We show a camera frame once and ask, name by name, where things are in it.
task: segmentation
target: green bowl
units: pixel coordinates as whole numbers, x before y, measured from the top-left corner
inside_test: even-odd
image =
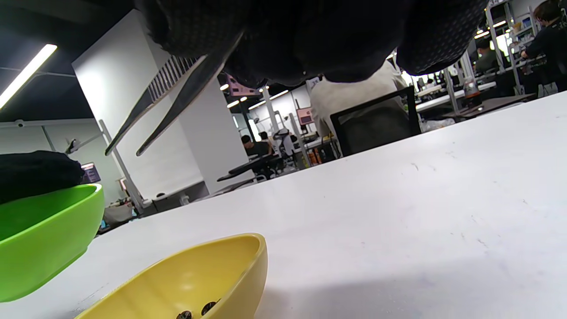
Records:
[[[98,184],[0,205],[0,303],[36,291],[84,254],[103,214]]]

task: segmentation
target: dark hair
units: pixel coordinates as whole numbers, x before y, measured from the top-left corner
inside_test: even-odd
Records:
[[[476,47],[478,49],[490,49],[490,40],[488,39],[480,39],[477,43],[476,43]]]
[[[534,10],[534,16],[541,21],[551,21],[561,16],[558,0],[546,0]]]

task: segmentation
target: chair backrest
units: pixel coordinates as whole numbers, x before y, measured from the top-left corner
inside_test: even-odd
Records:
[[[408,113],[401,98],[407,98]],[[343,156],[421,134],[413,86],[331,115]]]

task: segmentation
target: table surface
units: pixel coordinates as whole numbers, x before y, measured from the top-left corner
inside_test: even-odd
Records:
[[[566,100],[555,94],[128,223],[33,294],[0,304],[0,318],[71,319],[170,254],[258,232],[269,270],[256,319],[563,319]]]
[[[487,90],[487,89],[491,89],[495,86],[496,86],[496,82],[489,82],[489,83],[486,83],[486,84],[479,85],[479,90],[484,91],[484,90]],[[464,90],[459,90],[459,91],[455,92],[455,98],[460,99],[462,97],[464,97]],[[433,99],[431,101],[423,102],[419,105],[416,105],[416,111],[417,112],[423,112],[423,111],[429,110],[430,108],[434,108],[436,106],[445,104],[445,103],[449,102],[450,100],[451,99],[449,98],[449,95],[447,94],[447,95],[442,96],[440,98]]]

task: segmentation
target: yellow bowl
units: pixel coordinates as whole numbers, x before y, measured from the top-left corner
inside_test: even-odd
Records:
[[[267,272],[262,235],[222,238],[148,267],[77,319],[253,319]]]

